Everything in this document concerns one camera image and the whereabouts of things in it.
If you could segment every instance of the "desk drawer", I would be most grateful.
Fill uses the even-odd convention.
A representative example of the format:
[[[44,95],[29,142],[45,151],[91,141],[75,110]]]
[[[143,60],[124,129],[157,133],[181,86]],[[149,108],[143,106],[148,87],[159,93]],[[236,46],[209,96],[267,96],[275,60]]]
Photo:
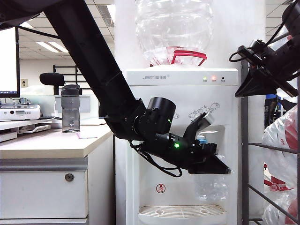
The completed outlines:
[[[1,219],[86,218],[87,171],[0,172],[0,198]]]
[[[2,219],[1,225],[88,225],[87,219]]]

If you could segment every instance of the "monitor screen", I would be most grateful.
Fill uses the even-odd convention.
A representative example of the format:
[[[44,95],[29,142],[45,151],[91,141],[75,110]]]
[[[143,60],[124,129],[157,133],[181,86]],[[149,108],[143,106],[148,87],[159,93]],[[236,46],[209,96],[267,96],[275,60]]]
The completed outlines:
[[[0,98],[20,97],[18,29],[0,30]]]

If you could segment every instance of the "electrical outlet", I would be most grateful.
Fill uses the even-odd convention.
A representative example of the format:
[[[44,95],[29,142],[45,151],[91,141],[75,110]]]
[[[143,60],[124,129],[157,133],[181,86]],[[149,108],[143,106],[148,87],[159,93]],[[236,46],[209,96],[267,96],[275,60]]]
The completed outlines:
[[[21,79],[21,88],[28,87],[28,79]]]

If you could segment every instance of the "projector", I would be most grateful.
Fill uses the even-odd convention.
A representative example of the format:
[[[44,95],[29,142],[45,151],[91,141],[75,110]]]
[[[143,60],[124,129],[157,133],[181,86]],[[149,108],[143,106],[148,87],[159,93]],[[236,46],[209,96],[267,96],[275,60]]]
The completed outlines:
[[[0,120],[37,120],[40,106],[33,104],[0,104]]]

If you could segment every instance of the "drawer lock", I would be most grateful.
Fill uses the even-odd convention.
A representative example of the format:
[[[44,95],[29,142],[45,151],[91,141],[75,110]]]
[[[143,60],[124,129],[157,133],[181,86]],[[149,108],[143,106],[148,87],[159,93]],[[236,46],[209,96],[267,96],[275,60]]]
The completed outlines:
[[[71,174],[71,173],[67,173],[67,174],[65,175],[65,179],[66,179],[66,181],[71,182],[71,181],[74,180],[74,175]]]

